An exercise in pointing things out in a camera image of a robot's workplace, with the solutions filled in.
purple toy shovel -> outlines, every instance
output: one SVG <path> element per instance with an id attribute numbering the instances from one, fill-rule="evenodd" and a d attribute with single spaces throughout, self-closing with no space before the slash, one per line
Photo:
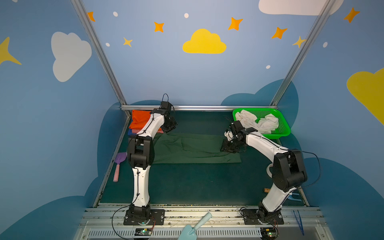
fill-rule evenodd
<path id="1" fill-rule="evenodd" d="M 115 170 L 115 176 L 113 177 L 114 182 L 117 182 L 119 180 L 120 163 L 124 162 L 126 158 L 127 158 L 126 152 L 119 152 L 116 155 L 115 163 L 117 165 L 116 165 L 116 170 Z"/>

light blue trowel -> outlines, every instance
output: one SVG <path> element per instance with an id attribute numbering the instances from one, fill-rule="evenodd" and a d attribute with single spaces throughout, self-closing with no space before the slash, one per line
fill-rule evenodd
<path id="1" fill-rule="evenodd" d="M 185 228 L 181 232 L 178 240 L 196 240 L 197 236 L 196 236 L 195 231 L 199 227 L 204 225 L 211 217 L 212 217 L 212 214 L 209 212 L 196 224 L 196 226 L 194 228 L 192 228 L 191 225 L 185 226 Z"/>

green basket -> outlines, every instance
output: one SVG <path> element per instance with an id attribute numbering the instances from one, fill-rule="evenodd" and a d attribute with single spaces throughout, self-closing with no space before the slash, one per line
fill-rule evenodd
<path id="1" fill-rule="evenodd" d="M 279 127 L 275 131 L 272 131 L 272 134 L 263 134 L 268 139 L 279 139 L 280 137 L 286 137 L 291 133 L 287 121 L 279 110 L 273 108 L 237 108 L 232 113 L 234 120 L 236 120 L 235 114 L 241 112 L 241 110 L 246 110 L 256 115 L 256 122 L 259 122 L 260 118 L 263 118 L 270 113 L 279 119 Z"/>

black mounting plate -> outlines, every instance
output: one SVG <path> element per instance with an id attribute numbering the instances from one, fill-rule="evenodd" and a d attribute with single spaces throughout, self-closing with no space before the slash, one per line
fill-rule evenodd
<path id="1" fill-rule="evenodd" d="M 134 226 L 139 225 L 139 223 L 137 223 L 136 221 L 133 221 L 132 218 L 127 216 L 128 214 L 129 214 L 129 211 L 126 211 L 123 224 L 134 225 Z M 151 209 L 151 217 L 153 217 L 156 220 L 156 225 L 164 225 L 164 214 L 165 214 L 164 209 Z M 150 227 L 153 226 L 153 218 L 150 218 L 148 224 L 145 226 L 150 226 Z"/>
<path id="2" fill-rule="evenodd" d="M 257 210 L 258 209 L 247 209 L 247 211 L 249 211 L 248 212 L 249 216 L 256 216 Z M 243 217 L 243 219 L 244 219 L 245 225 L 263 225 L 259 222 L 259 220 L 257 218 L 245 218 L 245 217 Z M 278 225 L 284 224 L 283 218 L 279 218 L 278 216 L 276 216 L 273 219 L 276 220 Z"/>

black cable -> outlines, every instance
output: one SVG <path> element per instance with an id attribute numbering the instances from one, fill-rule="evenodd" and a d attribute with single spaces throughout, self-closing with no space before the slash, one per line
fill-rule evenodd
<path id="1" fill-rule="evenodd" d="M 269 140 L 268 138 L 266 138 L 266 137 L 260 137 L 260 138 L 266 139 L 266 140 L 270 141 L 270 142 L 271 142 L 273 145 L 275 145 L 276 147 L 280 148 L 279 145 L 276 145 L 273 141 Z M 302 150 L 295 150 L 295 151 L 299 151 L 299 152 L 305 152 L 305 153 L 313 154 L 313 155 L 316 157 L 317 162 L 319 163 L 319 177 L 317 177 L 316 181 L 314 181 L 314 182 L 311 183 L 310 185 L 307 185 L 307 186 L 304 186 L 304 187 L 298 187 L 297 189 L 303 189 L 303 188 L 312 186 L 313 184 L 317 183 L 317 181 L 318 181 L 318 180 L 320 179 L 320 177 L 321 177 L 321 164 L 320 164 L 320 159 L 319 159 L 319 157 L 318 157 L 316 154 L 314 154 L 313 152 L 306 152 L 306 151 L 302 151 Z"/>
<path id="2" fill-rule="evenodd" d="M 165 95 L 167 95 L 167 102 L 169 102 L 169 97 L 168 97 L 168 94 L 166 94 L 166 93 L 164 93 L 163 98 L 161 99 L 161 101 L 163 101 Z"/>
<path id="3" fill-rule="evenodd" d="M 298 187 L 297 189 L 303 189 L 305 187 L 309 187 L 309 186 L 312 186 L 313 184 L 317 183 L 317 181 L 320 179 L 321 177 L 321 164 L 320 164 L 320 159 L 319 157 L 314 154 L 313 152 L 306 152 L 306 153 L 310 153 L 310 154 L 313 154 L 316 158 L 317 158 L 317 162 L 319 163 L 319 177 L 316 179 L 316 181 L 314 181 L 313 183 L 311 183 L 310 185 L 307 185 L 307 186 L 304 186 L 304 187 Z"/>
<path id="4" fill-rule="evenodd" d="M 246 152 L 246 151 L 247 151 L 247 144 L 246 144 L 246 143 L 243 144 L 243 147 L 244 147 L 244 151 L 242 151 L 242 152 L 238 152 L 238 153 L 243 153 L 243 152 Z"/>
<path id="5" fill-rule="evenodd" d="M 149 128 L 149 126 L 151 125 L 151 123 L 155 120 L 155 116 L 152 114 L 152 121 L 149 123 L 149 125 L 147 126 L 147 128 L 143 131 L 143 133 L 146 133 L 147 132 L 147 129 Z"/>
<path id="6" fill-rule="evenodd" d="M 249 215 L 246 215 L 246 213 L 245 213 L 245 211 L 249 211 L 249 209 L 247 209 L 247 208 L 245 208 L 245 207 L 242 207 L 242 208 L 240 208 L 240 215 L 243 217 L 243 218 L 248 218 L 248 219 L 251 219 L 251 220 L 253 220 L 253 219 L 258 219 L 257 217 L 256 218 L 251 218 Z M 270 225 L 272 225 L 273 226 L 273 228 L 276 230 L 276 233 L 277 233 L 277 235 L 276 235 L 276 237 L 274 238 L 274 239 L 276 239 L 278 236 L 279 236 L 279 228 L 278 228 L 278 225 L 277 225 L 277 227 L 276 227 L 276 224 L 277 224 L 277 222 L 276 223 L 274 223 L 274 224 L 272 224 L 272 223 L 269 223 Z"/>
<path id="7" fill-rule="evenodd" d="M 230 123 L 232 123 L 233 121 L 232 120 L 230 120 L 227 116 L 225 116 L 225 115 L 223 115 L 223 117 L 226 119 L 226 120 L 228 120 Z"/>
<path id="8" fill-rule="evenodd" d="M 131 204 L 119 208 L 119 209 L 116 210 L 116 211 L 113 213 L 113 215 L 112 215 L 112 229 L 113 229 L 113 231 L 116 233 L 117 236 L 119 236 L 119 237 L 121 237 L 122 239 L 125 239 L 125 240 L 129 240 L 129 239 L 127 239 L 127 238 L 123 238 L 122 236 L 120 236 L 120 235 L 116 232 L 115 228 L 113 227 L 113 217 L 115 216 L 115 213 L 116 213 L 117 211 L 119 211 L 120 209 L 123 209 L 123 208 L 125 208 L 125 207 L 129 207 L 129 206 L 131 206 L 132 204 L 134 204 L 134 203 L 136 202 L 137 197 L 140 195 L 140 193 L 139 193 L 139 173 L 140 173 L 140 172 L 139 172 L 139 170 L 137 169 L 137 194 L 136 194 L 136 198 L 135 198 L 135 200 L 134 200 Z"/>

